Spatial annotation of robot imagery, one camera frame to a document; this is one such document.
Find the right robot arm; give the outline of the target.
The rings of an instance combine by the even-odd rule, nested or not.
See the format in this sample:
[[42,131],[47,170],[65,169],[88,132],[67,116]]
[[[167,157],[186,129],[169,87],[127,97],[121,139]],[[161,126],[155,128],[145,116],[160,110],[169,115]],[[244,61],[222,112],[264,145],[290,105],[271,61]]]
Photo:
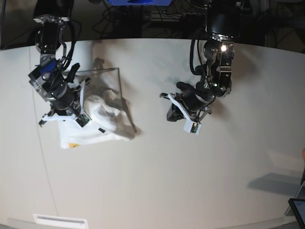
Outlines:
[[49,115],[79,116],[76,91],[69,87],[79,68],[73,65],[67,76],[63,72],[71,63],[76,43],[75,27],[71,23],[72,0],[39,0],[33,19],[41,26],[35,37],[40,63],[29,74],[35,91],[51,104]]

